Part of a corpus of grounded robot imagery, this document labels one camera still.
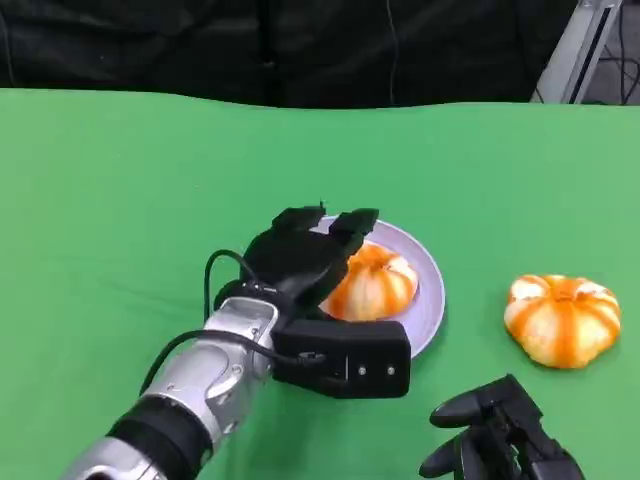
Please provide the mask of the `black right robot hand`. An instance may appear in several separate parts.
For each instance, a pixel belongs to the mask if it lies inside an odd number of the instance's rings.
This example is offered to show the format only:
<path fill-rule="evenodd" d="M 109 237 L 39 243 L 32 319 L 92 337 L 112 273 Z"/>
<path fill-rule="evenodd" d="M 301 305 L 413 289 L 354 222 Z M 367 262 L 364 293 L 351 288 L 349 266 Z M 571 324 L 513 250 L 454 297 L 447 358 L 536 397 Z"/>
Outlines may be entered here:
<path fill-rule="evenodd" d="M 458 394 L 433 410 L 430 423 L 463 430 L 434 450 L 419 475 L 435 479 L 582 479 L 574 457 L 543 429 L 542 412 L 507 374 Z"/>

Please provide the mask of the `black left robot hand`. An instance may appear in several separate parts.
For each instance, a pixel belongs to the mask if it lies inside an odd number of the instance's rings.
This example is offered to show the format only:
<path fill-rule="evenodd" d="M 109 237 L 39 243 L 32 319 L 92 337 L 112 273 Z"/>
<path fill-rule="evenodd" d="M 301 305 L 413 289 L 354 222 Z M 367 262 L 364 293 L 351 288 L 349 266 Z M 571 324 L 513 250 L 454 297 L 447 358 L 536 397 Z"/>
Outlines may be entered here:
<path fill-rule="evenodd" d="M 363 246 L 379 211 L 343 212 L 322 233 L 315 228 L 325 214 L 323 204 L 283 210 L 251 241 L 243 255 L 250 271 L 240 274 L 284 294 L 303 317 L 314 320 L 331 317 L 320 304 L 345 278 L 349 258 Z"/>

